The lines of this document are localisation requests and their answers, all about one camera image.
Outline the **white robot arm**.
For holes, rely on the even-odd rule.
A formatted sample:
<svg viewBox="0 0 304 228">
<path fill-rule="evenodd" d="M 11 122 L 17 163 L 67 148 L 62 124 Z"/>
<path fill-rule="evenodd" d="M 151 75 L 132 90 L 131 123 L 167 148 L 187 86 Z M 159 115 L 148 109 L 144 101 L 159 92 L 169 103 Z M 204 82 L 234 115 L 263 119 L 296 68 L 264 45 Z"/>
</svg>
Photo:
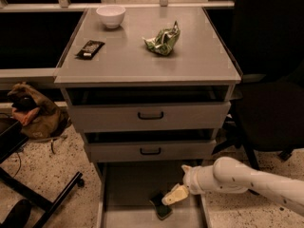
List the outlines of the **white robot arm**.
<svg viewBox="0 0 304 228">
<path fill-rule="evenodd" d="M 206 191 L 241 194 L 253 190 L 263 197 L 304 216 L 304 181 L 255 170 L 230 158 L 218 158 L 212 165 L 183 165 L 182 184 L 176 184 L 161 202 L 171 205 L 189 195 Z"/>
</svg>

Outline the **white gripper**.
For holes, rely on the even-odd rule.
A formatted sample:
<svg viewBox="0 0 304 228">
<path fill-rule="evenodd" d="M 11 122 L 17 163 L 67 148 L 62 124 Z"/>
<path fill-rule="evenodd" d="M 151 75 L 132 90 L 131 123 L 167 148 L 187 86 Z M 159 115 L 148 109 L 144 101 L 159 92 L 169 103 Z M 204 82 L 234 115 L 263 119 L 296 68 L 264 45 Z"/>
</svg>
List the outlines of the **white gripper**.
<svg viewBox="0 0 304 228">
<path fill-rule="evenodd" d="M 204 194 L 208 190 L 206 179 L 208 177 L 208 168 L 203 166 L 183 165 L 181 169 L 184 172 L 182 178 L 183 185 L 176 184 L 169 193 L 167 193 L 161 202 L 163 205 L 172 205 L 176 202 L 185 200 L 189 193 L 192 195 Z"/>
</svg>

